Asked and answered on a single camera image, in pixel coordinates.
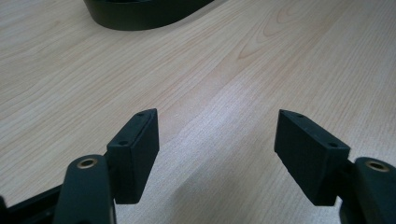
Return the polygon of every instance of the wood grain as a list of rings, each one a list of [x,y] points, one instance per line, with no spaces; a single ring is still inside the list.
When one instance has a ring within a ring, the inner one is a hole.
[[[83,1],[0,2],[0,193],[63,182],[136,112],[161,151],[119,223],[339,223],[274,153],[277,111],[303,113],[396,164],[396,2],[216,0],[163,28],[96,24]]]

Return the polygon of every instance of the mounting hole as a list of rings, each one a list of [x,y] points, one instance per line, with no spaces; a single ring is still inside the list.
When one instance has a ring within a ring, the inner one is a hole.
[[[123,147],[128,145],[128,143],[129,143],[128,141],[120,141],[119,142],[120,146],[123,146]]]
[[[98,162],[97,159],[88,158],[88,159],[85,159],[85,160],[83,160],[83,161],[80,161],[80,162],[77,164],[77,167],[78,167],[79,169],[88,169],[88,168],[93,167],[97,162]]]
[[[338,145],[335,144],[335,143],[329,143],[329,146],[331,146],[331,147],[338,147]]]
[[[387,165],[385,165],[382,162],[378,161],[367,161],[366,166],[372,168],[373,170],[379,171],[379,172],[389,172],[389,168]]]

